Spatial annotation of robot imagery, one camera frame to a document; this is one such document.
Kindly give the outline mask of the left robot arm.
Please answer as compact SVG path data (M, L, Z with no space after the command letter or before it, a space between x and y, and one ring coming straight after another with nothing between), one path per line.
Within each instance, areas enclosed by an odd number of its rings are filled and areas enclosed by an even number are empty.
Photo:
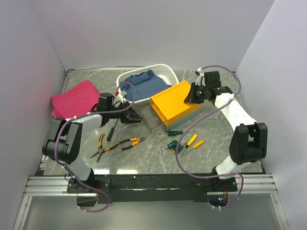
M92 168L79 156L81 137L92 129L103 127L111 119L123 124L141 123L143 118L129 102L114 103L115 97L102 93L90 112L68 119L54 118L42 147L43 155L54 160L70 174L82 191L97 191L97 183Z

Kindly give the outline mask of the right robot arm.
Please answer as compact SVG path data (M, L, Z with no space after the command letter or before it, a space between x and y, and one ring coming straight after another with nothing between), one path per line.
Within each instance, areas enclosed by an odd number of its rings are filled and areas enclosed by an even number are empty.
M228 86L222 86L218 71L196 71L196 82L191 84L184 100L186 104L201 104L210 101L220 109L234 133L229 146L229 155L213 169L210 186L221 191L227 179L233 178L246 166L266 157L268 127L252 118L236 100Z

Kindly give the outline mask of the yellow screwdriver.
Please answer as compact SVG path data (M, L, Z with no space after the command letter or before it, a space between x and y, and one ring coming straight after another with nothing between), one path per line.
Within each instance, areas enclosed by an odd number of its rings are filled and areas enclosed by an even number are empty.
M186 150L197 138L197 134L194 134L191 139L188 141L188 143L184 146L184 150Z

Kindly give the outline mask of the green orange stubby screwdriver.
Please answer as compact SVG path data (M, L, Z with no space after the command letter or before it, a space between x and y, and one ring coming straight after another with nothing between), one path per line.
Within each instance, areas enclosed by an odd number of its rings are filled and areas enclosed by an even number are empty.
M186 143L184 144L180 144L180 146L178 147L178 153L180 153L180 151L185 147ZM173 148L172 150L173 154L176 153L176 146Z

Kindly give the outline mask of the dark green screwdriver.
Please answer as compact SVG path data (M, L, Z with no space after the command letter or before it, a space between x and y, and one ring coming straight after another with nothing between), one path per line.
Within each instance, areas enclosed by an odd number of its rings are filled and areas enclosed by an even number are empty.
M183 134L184 134L184 131L182 131L182 130L180 130L180 131L172 130L172 131L167 132L166 134L167 134L167 136L169 136L169 137L174 137L174 136L183 135Z

